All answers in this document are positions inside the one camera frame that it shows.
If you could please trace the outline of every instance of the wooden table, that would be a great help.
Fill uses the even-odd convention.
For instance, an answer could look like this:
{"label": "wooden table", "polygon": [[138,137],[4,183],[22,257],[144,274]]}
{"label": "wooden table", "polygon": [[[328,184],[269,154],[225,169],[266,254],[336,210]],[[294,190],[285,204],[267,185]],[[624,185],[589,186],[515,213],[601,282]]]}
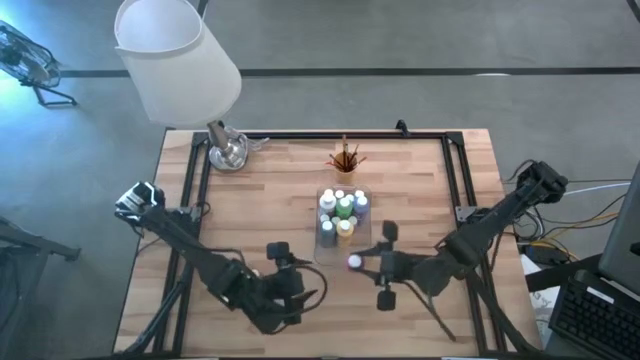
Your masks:
{"label": "wooden table", "polygon": [[[504,192],[489,133],[484,129],[463,133],[477,201],[481,206],[492,206]],[[191,139],[190,131],[170,131],[166,135],[155,183],[165,191],[167,207],[179,204]],[[440,143],[433,140],[357,143],[359,153],[368,157],[358,169],[356,183],[368,186],[374,194],[373,240],[381,239],[382,220],[391,219],[400,226],[396,249],[434,253],[431,247],[455,228]],[[203,219],[200,241],[206,246],[241,249],[249,266],[262,273],[275,270],[265,256],[269,242],[288,241],[296,256],[313,259],[316,189],[332,183],[332,170],[324,162],[328,153],[335,153],[338,148],[339,142],[334,140],[272,140],[263,150],[250,155],[242,171],[222,174],[212,170],[207,194],[212,211]],[[457,162],[456,169],[461,182]],[[197,185],[196,180],[192,198]],[[464,187],[460,185],[459,189],[464,196]],[[140,246],[153,239],[155,235],[148,235]],[[157,310],[168,257],[169,248],[161,241],[136,259],[115,350],[131,344]],[[320,269],[329,280],[324,303],[305,314],[302,324],[275,336],[261,335],[241,311],[229,312],[196,279],[183,356],[477,354],[464,282],[453,280],[435,299],[440,316],[458,337],[454,343],[403,286],[394,286],[398,293],[397,309],[380,312],[375,305],[379,289],[370,280],[342,267]],[[506,314],[529,342],[539,346],[513,238],[503,239],[493,277]],[[313,274],[305,274],[304,281],[307,289],[321,288]],[[492,344],[486,310],[483,317]],[[173,336],[173,327],[169,328],[168,336]]]}

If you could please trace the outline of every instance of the black keyboard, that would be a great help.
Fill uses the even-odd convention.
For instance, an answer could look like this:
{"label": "black keyboard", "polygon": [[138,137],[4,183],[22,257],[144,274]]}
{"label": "black keyboard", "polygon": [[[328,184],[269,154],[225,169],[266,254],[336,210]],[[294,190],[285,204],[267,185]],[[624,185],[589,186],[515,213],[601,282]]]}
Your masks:
{"label": "black keyboard", "polygon": [[560,288],[549,327],[604,359],[640,360],[640,304],[584,270]]}

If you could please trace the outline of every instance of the computer monitor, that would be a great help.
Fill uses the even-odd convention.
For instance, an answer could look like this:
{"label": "computer monitor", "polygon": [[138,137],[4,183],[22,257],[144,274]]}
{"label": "computer monitor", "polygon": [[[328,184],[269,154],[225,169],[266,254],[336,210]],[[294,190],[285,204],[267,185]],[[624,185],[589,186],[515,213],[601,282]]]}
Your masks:
{"label": "computer monitor", "polygon": [[640,295],[640,163],[602,253],[602,275]]}

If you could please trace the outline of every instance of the yellow bottle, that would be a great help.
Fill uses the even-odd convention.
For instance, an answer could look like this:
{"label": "yellow bottle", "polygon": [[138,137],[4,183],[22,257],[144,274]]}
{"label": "yellow bottle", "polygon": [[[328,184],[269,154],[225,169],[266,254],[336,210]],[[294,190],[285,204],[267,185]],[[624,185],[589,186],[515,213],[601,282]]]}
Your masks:
{"label": "yellow bottle", "polygon": [[340,220],[338,226],[336,226],[336,232],[338,233],[338,246],[348,247],[351,244],[351,236],[353,235],[353,224],[349,220]]}

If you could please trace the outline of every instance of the white lampshade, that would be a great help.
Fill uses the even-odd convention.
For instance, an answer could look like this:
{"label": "white lampshade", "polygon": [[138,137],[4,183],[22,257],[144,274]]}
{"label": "white lampshade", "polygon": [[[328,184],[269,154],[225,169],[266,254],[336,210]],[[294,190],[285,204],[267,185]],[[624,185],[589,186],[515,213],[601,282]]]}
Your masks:
{"label": "white lampshade", "polygon": [[238,98],[238,68],[186,0],[126,0],[114,31],[152,122],[206,124]]}

